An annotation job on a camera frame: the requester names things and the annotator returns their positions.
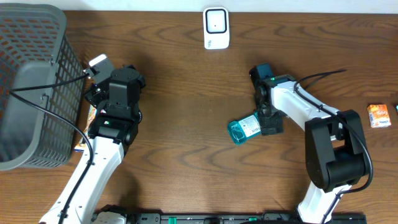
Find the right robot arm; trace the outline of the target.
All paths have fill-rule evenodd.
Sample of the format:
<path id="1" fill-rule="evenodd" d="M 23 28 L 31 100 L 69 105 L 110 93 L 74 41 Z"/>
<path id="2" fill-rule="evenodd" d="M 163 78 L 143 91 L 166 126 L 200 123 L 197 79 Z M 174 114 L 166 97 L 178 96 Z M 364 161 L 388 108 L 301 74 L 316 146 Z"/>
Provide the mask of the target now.
<path id="1" fill-rule="evenodd" d="M 311 183 L 296 213 L 304 223 L 327 223 L 343 195 L 363 191 L 373 180 L 359 114 L 322 103 L 290 75 L 275 76 L 267 63 L 250 69 L 249 76 L 261 134 L 281 133 L 284 116 L 304 130 Z"/>

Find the small orange snack packet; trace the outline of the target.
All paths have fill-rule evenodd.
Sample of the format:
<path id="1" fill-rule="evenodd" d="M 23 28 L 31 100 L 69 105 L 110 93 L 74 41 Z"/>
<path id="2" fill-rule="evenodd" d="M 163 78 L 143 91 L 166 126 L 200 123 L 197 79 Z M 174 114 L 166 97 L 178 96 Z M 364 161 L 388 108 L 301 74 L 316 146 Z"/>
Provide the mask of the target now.
<path id="1" fill-rule="evenodd" d="M 391 125 L 387 105 L 369 105 L 367 111 L 372 128 L 385 128 Z"/>

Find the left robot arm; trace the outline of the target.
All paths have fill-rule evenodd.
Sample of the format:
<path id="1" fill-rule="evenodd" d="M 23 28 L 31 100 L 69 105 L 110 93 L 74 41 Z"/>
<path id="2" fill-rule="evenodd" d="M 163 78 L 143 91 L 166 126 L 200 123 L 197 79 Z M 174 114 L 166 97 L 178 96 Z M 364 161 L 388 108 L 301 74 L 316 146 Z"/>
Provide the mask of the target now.
<path id="1" fill-rule="evenodd" d="M 103 190 L 121 164 L 142 121 L 139 98 L 144 76 L 133 65 L 115 69 L 102 82 L 105 95 L 85 136 L 88 149 L 52 208 L 41 223 L 91 223 Z"/>

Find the yellow snack chip bag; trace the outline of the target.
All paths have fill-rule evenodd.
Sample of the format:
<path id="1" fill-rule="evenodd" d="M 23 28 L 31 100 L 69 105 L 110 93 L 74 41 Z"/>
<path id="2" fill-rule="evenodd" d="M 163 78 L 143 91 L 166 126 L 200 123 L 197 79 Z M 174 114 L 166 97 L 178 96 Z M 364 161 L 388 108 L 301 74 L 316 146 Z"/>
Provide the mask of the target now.
<path id="1" fill-rule="evenodd" d="M 88 137 L 88 129 L 91 124 L 91 122 L 94 120 L 96 114 L 96 108 L 94 106 L 90 106 L 89 111 L 88 111 L 88 117 L 86 120 L 86 127 L 84 129 L 84 134 L 86 137 Z M 74 147 L 75 152 L 83 152 L 88 148 L 85 140 L 81 137 L 80 140 L 77 142 L 76 146 Z"/>

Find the teal mouthwash bottle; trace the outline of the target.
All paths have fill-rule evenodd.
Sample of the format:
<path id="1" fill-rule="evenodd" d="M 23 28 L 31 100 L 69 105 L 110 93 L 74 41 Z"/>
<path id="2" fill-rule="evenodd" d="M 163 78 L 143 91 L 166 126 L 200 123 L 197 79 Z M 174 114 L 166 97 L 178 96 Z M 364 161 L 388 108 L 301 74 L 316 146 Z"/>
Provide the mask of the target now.
<path id="1" fill-rule="evenodd" d="M 261 134 L 261 127 L 257 112 L 240 119 L 234 120 L 228 124 L 228 133 L 237 145 L 244 144 L 248 139 Z"/>

